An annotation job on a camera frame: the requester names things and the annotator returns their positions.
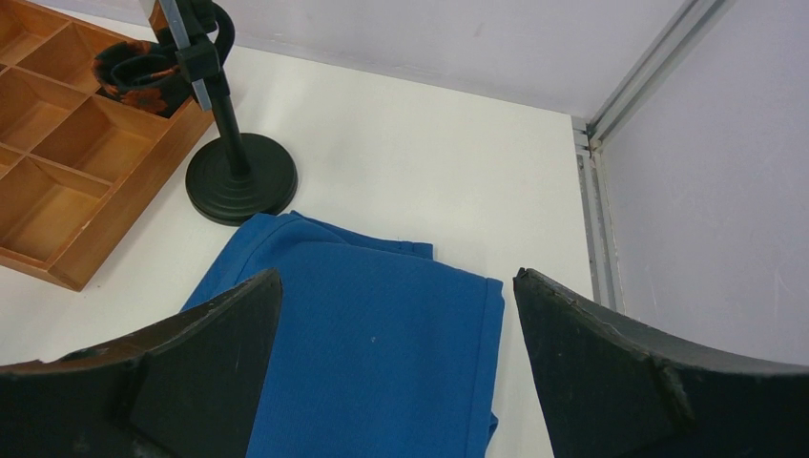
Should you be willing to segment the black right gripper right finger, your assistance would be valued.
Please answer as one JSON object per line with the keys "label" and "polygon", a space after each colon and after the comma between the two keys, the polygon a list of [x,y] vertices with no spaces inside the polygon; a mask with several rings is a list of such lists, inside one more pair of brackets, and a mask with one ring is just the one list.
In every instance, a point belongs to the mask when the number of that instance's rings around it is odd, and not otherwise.
{"label": "black right gripper right finger", "polygon": [[808,369],[714,349],[540,272],[513,280],[557,457],[804,457]]}

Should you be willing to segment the rolled tie back right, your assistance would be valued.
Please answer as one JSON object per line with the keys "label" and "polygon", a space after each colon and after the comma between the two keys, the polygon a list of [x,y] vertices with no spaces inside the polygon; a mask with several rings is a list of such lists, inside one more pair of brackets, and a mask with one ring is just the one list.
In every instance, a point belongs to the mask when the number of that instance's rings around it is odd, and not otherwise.
{"label": "rolled tie back right", "polygon": [[143,112],[171,117],[192,96],[172,48],[123,41],[99,53],[91,71],[101,93]]}

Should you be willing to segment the black phone stand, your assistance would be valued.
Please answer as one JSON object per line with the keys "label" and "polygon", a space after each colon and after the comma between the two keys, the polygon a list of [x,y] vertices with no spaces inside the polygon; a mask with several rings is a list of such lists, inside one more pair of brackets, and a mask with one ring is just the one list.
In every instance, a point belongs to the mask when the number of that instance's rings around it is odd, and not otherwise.
{"label": "black phone stand", "polygon": [[214,2],[217,30],[210,39],[220,70],[207,80],[218,138],[201,147],[187,167],[185,187],[195,209],[207,219],[239,226],[256,214],[277,215],[293,200],[299,174],[290,153],[276,140],[240,130],[224,65],[236,28]]}

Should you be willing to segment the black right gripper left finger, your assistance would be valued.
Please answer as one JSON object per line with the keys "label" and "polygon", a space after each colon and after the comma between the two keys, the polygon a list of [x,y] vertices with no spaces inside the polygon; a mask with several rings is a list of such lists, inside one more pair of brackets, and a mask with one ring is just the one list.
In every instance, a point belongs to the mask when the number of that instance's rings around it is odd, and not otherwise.
{"label": "black right gripper left finger", "polygon": [[282,284],[265,270],[123,337],[1,369],[5,457],[242,457]]}

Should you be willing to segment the blue cloth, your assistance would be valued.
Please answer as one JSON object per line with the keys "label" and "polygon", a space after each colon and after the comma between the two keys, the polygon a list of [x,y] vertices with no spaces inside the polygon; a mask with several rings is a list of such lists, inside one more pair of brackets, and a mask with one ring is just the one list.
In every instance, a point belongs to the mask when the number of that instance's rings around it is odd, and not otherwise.
{"label": "blue cloth", "polygon": [[251,457],[482,457],[503,284],[425,242],[374,239],[292,212],[243,223],[186,302],[276,269],[280,323]]}

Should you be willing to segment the wooden compartment tray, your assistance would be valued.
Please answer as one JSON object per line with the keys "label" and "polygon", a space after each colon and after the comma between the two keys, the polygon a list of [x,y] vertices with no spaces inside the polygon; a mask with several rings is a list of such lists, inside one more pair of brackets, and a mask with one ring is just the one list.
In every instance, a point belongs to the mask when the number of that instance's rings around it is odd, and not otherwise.
{"label": "wooden compartment tray", "polygon": [[1,263],[79,291],[213,118],[106,97],[91,65],[123,35],[30,1],[1,5]]}

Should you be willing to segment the black phone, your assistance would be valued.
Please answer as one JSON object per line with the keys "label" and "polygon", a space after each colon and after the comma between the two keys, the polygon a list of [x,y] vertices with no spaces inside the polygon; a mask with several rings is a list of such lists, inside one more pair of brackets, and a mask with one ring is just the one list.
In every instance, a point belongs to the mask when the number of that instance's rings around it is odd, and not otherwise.
{"label": "black phone", "polygon": [[218,52],[209,34],[217,30],[214,2],[208,0],[140,0],[159,43],[173,46],[183,78],[203,111],[212,109],[207,80],[220,70]]}

